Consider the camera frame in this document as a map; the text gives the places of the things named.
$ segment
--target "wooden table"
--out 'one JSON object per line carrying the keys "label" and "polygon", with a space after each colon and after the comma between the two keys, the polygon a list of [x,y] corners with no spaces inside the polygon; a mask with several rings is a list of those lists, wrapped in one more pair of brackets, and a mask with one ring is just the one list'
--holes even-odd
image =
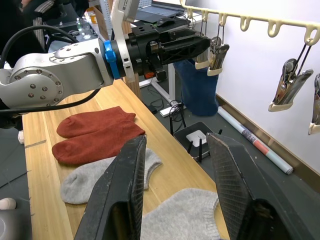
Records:
{"label": "wooden table", "polygon": [[[86,97],[88,93],[70,96],[63,103]],[[29,113],[23,116],[26,167],[34,240],[72,240],[86,205],[65,204],[60,198],[60,185],[75,167],[59,164],[52,146],[64,140],[56,133],[58,124],[70,115],[120,106],[136,113],[136,124],[145,130],[147,147],[162,160],[151,175],[149,189],[144,191],[143,214],[185,188],[216,192],[213,180],[190,157],[155,116],[121,80],[105,87],[89,102],[62,110]],[[221,208],[214,216],[223,239],[229,239]]]}

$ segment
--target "gray floor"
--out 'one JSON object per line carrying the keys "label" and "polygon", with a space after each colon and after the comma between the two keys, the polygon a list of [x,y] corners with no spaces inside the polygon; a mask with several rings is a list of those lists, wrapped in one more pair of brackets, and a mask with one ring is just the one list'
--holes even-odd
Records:
{"label": "gray floor", "polygon": [[20,218],[24,240],[32,239],[29,189],[25,147],[18,142],[18,131],[0,128],[0,199],[13,198],[17,206],[14,215]]}
{"label": "gray floor", "polygon": [[[178,77],[176,79],[176,96],[179,96],[180,81]],[[160,83],[160,85],[168,90],[168,82]],[[143,100],[147,105],[159,98],[158,95],[152,95],[147,87],[143,88],[141,92]],[[164,105],[169,106],[169,103],[164,100]],[[272,181],[273,184],[276,184],[282,190],[290,203],[298,210],[300,217],[314,238],[320,239],[320,228],[317,225],[319,222],[318,216],[320,216],[320,194],[314,192],[296,175],[291,174],[287,176],[283,174],[282,171],[273,165],[273,163],[218,114],[212,117],[198,117],[186,109],[184,115],[187,126],[196,122],[204,122],[214,132],[222,129],[223,135],[242,143],[260,167],[266,179]],[[169,130],[169,119],[163,118],[159,113],[156,113],[155,116]],[[179,123],[174,123],[175,128],[178,127],[178,125]],[[15,129],[0,129],[0,199],[8,197],[16,199],[17,210],[14,211],[18,211],[18,213],[21,214],[24,232],[26,233],[23,239],[29,240],[32,239],[32,233],[26,160],[24,146],[19,144],[17,135],[18,131]],[[214,179],[213,167],[209,157],[203,159],[200,166]]]}

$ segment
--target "white wall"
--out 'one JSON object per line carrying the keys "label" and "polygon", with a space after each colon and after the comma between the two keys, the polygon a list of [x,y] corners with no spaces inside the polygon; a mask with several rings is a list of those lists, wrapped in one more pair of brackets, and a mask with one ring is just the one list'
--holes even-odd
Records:
{"label": "white wall", "polygon": [[[320,23],[319,0],[187,0],[189,3],[228,12]],[[295,97],[294,105],[286,111],[269,112],[283,64],[299,56],[305,28],[282,26],[274,38],[268,36],[267,28],[267,22],[251,21],[249,29],[242,32],[239,18],[227,18],[224,42],[230,49],[217,93],[320,173],[320,134],[308,136],[314,79],[320,73],[320,42],[311,48],[303,67],[313,69],[314,74]],[[218,15],[210,14],[207,35],[216,36],[217,29]]]}

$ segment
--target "monitor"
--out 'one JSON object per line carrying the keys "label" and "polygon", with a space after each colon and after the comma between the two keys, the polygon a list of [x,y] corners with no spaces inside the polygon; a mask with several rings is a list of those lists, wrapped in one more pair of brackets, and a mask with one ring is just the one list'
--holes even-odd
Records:
{"label": "monitor", "polygon": [[166,7],[167,9],[184,11],[185,9],[181,6],[180,0],[152,0],[152,6]]}

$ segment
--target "blue ring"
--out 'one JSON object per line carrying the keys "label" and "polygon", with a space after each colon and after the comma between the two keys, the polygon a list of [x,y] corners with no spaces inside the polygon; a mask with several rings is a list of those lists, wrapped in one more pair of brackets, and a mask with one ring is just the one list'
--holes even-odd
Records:
{"label": "blue ring", "polygon": [[120,78],[120,73],[117,67],[117,57],[116,53],[112,50],[111,42],[109,40],[104,42],[105,47],[105,58],[106,61],[110,64],[111,71],[114,79]]}

